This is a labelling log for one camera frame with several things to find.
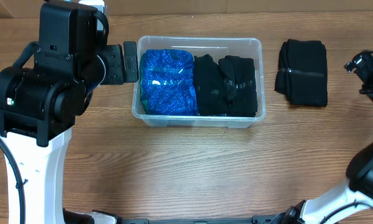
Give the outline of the blue sequin fabric bundle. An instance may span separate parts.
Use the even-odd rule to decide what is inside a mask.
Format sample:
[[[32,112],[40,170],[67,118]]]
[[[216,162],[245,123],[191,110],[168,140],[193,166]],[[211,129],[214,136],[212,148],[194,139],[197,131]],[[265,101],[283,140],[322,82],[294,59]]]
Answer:
[[[140,102],[145,113],[196,115],[194,67],[194,58],[187,51],[147,50],[140,58]]]

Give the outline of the large black garment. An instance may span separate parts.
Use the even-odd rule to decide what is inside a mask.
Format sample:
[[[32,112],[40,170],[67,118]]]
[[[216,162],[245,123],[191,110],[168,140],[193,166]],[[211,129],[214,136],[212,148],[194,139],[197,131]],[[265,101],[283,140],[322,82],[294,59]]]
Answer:
[[[279,52],[275,91],[291,105],[323,107],[328,104],[326,47],[319,40],[289,39]]]

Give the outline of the small black garment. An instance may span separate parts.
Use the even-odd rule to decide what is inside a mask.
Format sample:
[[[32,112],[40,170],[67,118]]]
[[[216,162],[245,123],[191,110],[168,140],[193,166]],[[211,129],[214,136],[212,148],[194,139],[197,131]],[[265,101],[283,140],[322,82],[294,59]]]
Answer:
[[[227,55],[219,59],[219,68],[224,75],[227,115],[255,117],[258,102],[254,60]]]

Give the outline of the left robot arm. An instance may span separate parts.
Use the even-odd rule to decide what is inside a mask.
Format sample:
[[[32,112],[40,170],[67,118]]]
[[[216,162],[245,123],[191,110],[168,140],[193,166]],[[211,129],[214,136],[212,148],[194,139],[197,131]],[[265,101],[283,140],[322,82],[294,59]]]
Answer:
[[[121,223],[93,210],[65,210],[63,170],[72,127],[100,85],[139,79],[133,41],[108,44],[104,1],[46,1],[39,39],[0,72],[0,148],[9,223]]]

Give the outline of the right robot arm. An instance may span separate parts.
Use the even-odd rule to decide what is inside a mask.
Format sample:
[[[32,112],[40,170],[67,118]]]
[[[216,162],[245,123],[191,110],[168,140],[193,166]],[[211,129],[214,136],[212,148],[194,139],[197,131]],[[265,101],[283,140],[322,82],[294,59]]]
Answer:
[[[360,94],[373,101],[373,50],[363,50],[344,68],[362,80]],[[303,200],[274,216],[274,223],[337,223],[357,212],[373,209],[373,143],[358,152],[346,169],[346,180],[323,195]]]

